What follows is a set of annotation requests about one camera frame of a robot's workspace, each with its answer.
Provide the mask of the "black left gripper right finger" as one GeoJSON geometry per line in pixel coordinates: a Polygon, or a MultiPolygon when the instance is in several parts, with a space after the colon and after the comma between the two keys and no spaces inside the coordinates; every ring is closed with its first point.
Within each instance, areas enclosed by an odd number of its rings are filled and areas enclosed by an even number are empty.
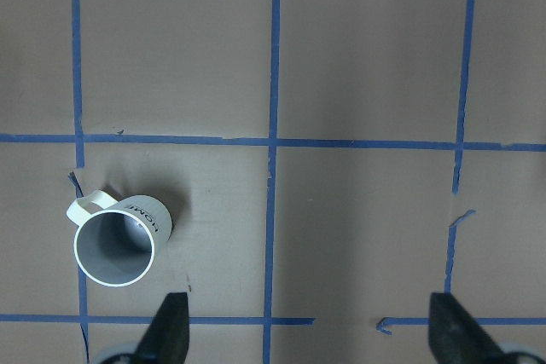
{"type": "Polygon", "coordinates": [[[437,363],[492,363],[505,356],[451,293],[430,295],[427,340],[437,363]]]}

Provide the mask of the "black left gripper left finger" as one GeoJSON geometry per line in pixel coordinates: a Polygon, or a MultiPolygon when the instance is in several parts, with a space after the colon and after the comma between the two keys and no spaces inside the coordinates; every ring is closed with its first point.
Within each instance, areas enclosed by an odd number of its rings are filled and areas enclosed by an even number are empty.
{"type": "Polygon", "coordinates": [[[189,352],[189,300],[168,293],[133,355],[134,363],[184,363],[189,352]]]}

